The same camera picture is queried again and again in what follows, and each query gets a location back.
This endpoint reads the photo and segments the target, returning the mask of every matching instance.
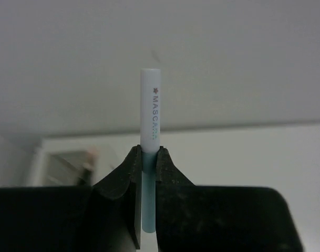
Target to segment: gray wall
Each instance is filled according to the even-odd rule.
[[[0,136],[0,186],[23,185],[32,154]]]

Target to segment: cylindrical object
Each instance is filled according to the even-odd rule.
[[[141,70],[142,229],[155,232],[155,179],[160,149],[160,69]]]

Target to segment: light blue tube base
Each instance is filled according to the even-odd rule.
[[[142,153],[142,229],[155,232],[155,180],[157,153]]]

